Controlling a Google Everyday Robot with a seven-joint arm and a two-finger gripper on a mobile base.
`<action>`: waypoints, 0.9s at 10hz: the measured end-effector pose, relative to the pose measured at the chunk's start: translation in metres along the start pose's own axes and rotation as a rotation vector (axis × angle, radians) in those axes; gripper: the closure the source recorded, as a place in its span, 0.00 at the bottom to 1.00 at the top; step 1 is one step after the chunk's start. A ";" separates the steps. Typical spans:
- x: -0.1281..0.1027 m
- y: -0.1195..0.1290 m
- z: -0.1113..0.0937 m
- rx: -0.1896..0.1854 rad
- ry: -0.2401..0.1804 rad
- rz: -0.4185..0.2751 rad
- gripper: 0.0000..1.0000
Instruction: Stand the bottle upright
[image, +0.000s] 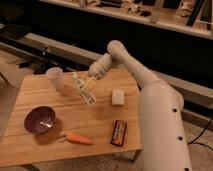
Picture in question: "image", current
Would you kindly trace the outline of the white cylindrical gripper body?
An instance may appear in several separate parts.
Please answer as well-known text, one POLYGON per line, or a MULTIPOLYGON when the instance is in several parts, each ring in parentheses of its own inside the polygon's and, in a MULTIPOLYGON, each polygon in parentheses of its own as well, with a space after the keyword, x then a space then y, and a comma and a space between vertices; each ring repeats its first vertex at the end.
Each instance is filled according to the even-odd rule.
POLYGON ((98 60, 94 61, 90 67, 88 74, 97 79, 102 79, 112 67, 111 56, 108 53, 102 55, 98 60))

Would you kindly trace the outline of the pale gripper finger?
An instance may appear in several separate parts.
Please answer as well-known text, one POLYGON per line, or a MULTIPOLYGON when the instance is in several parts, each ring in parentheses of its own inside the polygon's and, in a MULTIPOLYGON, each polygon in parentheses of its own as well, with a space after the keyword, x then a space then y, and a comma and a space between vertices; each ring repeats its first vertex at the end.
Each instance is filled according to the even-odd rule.
POLYGON ((87 80, 87 79, 90 78, 90 76, 86 72, 77 73, 77 74, 78 74, 78 77, 81 78, 81 79, 83 79, 83 80, 87 80))
POLYGON ((92 89, 97 83, 97 79, 95 77, 90 77, 86 80, 86 87, 88 89, 92 89))

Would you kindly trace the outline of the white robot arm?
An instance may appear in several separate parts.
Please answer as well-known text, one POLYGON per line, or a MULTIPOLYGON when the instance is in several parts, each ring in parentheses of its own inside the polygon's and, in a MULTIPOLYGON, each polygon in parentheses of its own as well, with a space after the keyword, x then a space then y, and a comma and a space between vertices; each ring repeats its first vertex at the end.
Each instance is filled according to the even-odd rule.
POLYGON ((77 86, 80 95, 87 104, 95 103, 87 80, 102 79, 116 64, 123 64, 141 88, 138 110, 142 149, 135 152, 133 161, 143 154, 145 171, 193 171, 181 118, 183 96, 131 56, 120 41, 110 41, 107 52, 90 65, 88 77, 77 86))

